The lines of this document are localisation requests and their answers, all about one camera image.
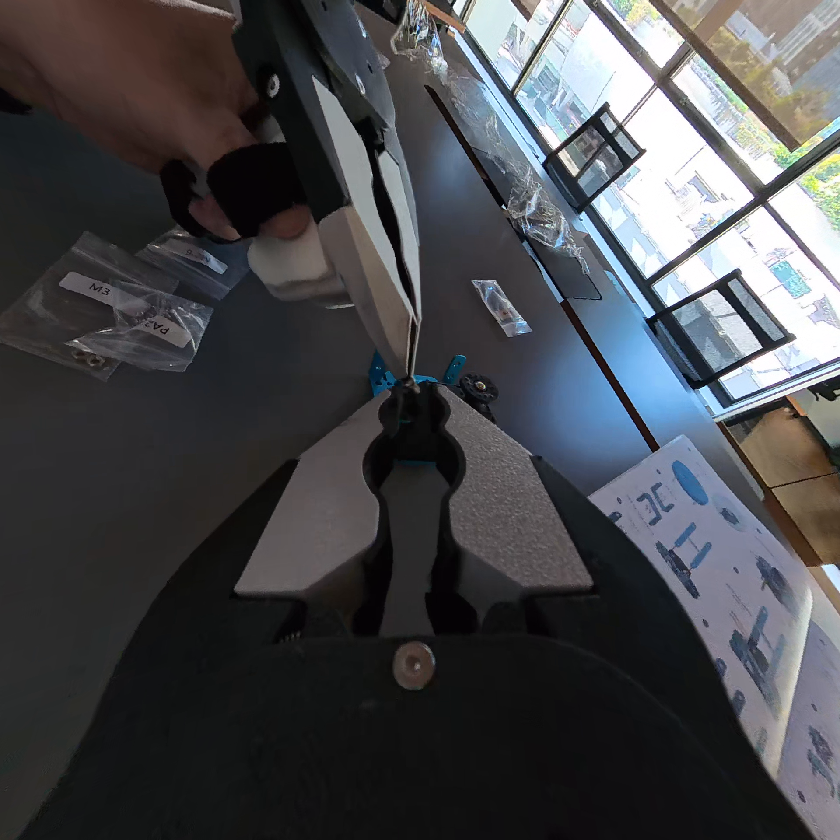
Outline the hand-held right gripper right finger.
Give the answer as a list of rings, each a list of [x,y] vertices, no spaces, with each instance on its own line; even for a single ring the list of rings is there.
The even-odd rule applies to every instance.
[[[532,458],[439,385],[459,473],[447,500],[454,591],[467,601],[587,593],[593,580]]]

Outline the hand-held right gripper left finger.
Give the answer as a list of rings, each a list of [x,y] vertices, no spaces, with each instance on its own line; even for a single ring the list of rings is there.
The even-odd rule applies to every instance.
[[[300,456],[235,585],[237,596],[313,601],[350,594],[380,523],[363,460],[382,431],[388,397],[372,397]]]

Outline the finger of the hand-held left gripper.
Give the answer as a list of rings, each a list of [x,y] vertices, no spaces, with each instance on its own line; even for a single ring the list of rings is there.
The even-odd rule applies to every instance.
[[[380,153],[380,174],[400,231],[402,262],[407,270],[416,322],[422,320],[422,284],[413,190],[407,172],[390,153]]]
[[[350,196],[349,204],[318,222],[321,245],[388,369],[414,371],[421,323],[415,320],[400,231],[378,165],[380,153],[392,154],[411,182],[402,146],[390,125],[381,140],[363,136],[340,100],[320,81],[313,83]]]

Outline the blue metal bracket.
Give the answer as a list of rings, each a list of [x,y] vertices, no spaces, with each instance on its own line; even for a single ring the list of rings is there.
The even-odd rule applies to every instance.
[[[363,458],[364,473],[380,485],[390,473],[394,463],[434,463],[437,460],[439,427],[442,409],[436,408],[439,385],[456,384],[457,376],[464,370],[466,357],[455,355],[446,368],[443,379],[418,375],[418,393],[403,390],[378,352],[374,352],[369,369],[373,396],[383,396],[385,401],[376,410],[375,419],[381,431],[371,442]]]

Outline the black servo motor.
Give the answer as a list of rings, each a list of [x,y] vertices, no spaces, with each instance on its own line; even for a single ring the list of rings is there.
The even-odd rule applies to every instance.
[[[493,404],[499,398],[496,385],[482,374],[465,373],[458,381],[464,401],[492,424],[497,424]]]

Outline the dark brown desk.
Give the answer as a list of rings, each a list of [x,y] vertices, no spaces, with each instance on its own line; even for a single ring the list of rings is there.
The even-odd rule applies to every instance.
[[[429,372],[466,353],[500,420],[583,492],[651,448],[494,206],[414,64],[387,71],[417,192]],[[90,230],[168,227],[157,174],[44,110],[2,115],[2,309]],[[2,838],[67,766],[112,671],[186,557],[287,459],[365,401],[353,311],[247,277],[185,373],[102,383],[2,348]]]

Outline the person's left hand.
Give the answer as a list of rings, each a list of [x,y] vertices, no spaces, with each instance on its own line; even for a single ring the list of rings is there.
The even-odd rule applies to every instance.
[[[2,88],[158,174],[194,235],[293,239],[312,216],[287,147],[246,122],[237,22],[198,2],[2,1]]]

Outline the pile of clear plastic wrap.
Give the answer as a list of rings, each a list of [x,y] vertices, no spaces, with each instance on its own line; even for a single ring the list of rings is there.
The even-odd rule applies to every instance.
[[[590,278],[571,226],[493,108],[488,86],[465,67],[446,59],[437,28],[440,22],[430,4],[406,2],[392,37],[392,52],[418,62],[435,79],[434,90],[468,149],[478,153],[488,175],[499,175],[497,189],[513,227],[532,243],[574,259]]]

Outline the grey office table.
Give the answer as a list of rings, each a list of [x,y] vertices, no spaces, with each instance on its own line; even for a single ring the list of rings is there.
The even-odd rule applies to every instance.
[[[635,301],[611,271],[592,261],[590,272],[596,299],[573,299],[570,306],[595,362],[644,441],[655,448],[687,436],[730,491],[770,524],[759,483],[660,348]]]

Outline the black mesh office chair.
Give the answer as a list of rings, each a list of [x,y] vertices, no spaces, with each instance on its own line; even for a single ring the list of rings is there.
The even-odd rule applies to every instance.
[[[605,102],[545,157],[542,168],[573,211],[582,214],[645,154]]]
[[[795,340],[740,269],[658,311],[647,325],[694,391]]]

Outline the white printed instruction manual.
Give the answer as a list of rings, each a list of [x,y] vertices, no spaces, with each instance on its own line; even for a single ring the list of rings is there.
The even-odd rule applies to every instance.
[[[839,836],[839,653],[812,577],[680,436],[589,496],[698,631],[743,733],[815,838]]]

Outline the group of small clear bags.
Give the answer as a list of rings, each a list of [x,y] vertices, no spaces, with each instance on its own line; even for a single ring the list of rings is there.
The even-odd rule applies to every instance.
[[[136,256],[86,232],[2,312],[2,344],[104,381],[120,364],[182,373],[214,310],[175,290],[184,283],[222,300],[250,270],[280,301],[341,309],[360,299],[323,252],[315,224],[299,238],[244,245],[211,245],[174,228]]]

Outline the large glass window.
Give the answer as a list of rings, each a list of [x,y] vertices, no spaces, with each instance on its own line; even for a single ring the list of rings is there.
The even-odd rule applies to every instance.
[[[454,7],[546,155],[605,102],[645,148],[586,213],[651,307],[740,269],[794,334],[723,376],[719,404],[838,375],[839,118],[788,151],[652,2]]]

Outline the beige roller blind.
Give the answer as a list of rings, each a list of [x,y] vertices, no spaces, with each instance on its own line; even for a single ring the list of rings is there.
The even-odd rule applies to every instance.
[[[653,1],[794,152],[838,119],[838,1]]]

